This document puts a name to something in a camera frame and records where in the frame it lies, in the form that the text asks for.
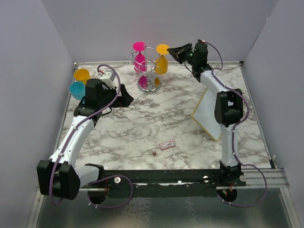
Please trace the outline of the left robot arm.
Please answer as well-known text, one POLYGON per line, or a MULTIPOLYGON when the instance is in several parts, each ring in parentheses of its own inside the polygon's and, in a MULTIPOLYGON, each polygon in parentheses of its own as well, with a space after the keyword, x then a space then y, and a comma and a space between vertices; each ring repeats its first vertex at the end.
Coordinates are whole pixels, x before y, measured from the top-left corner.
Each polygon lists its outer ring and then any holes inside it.
POLYGON ((87 136, 95 128, 105 109, 128 107, 134 98, 125 85, 108 86, 101 79, 89 79, 85 95, 74 110, 71 126, 62 143, 46 160, 37 165, 39 190, 42 195, 73 200, 87 184, 98 188, 104 184, 101 165, 89 164, 75 170, 75 164, 87 136))

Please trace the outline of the blue wine glass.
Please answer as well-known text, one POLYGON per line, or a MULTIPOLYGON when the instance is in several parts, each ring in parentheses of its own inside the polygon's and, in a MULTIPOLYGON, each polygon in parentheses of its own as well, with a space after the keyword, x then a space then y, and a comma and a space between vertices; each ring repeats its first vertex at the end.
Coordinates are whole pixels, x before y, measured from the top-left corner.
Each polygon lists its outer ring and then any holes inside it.
POLYGON ((69 86, 69 92, 78 101, 81 101, 85 96, 85 84, 80 81, 75 81, 69 86))

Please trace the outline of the yellow wine glass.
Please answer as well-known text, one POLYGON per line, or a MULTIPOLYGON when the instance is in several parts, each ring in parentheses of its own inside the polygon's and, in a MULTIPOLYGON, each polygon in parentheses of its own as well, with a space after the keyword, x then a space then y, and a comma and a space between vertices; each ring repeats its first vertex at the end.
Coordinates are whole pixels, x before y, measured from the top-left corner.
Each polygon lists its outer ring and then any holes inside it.
POLYGON ((84 85, 91 78, 91 75, 87 69, 78 69, 74 72, 74 79, 78 82, 82 82, 84 85))
POLYGON ((166 44, 159 44, 156 47, 156 52, 160 55, 156 59, 156 67, 155 67, 155 72, 159 75, 163 75, 167 72, 168 70, 168 60, 165 57, 167 55, 169 46, 166 44))

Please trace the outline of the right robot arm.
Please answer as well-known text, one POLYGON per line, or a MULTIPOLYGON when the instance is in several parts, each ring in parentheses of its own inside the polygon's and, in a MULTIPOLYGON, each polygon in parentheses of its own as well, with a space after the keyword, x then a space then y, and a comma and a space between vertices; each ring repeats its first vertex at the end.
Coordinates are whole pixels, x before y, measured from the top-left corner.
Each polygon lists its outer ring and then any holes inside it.
POLYGON ((192 66, 192 75, 204 84, 215 98, 214 117, 219 124, 222 139, 222 157, 220 160, 219 182, 228 186, 241 173, 241 165, 237 161, 236 124, 243 117, 242 91, 228 88, 215 75, 214 69, 207 63, 208 43, 199 40, 194 46, 189 43, 181 47, 168 48, 169 54, 180 64, 188 62, 192 66))

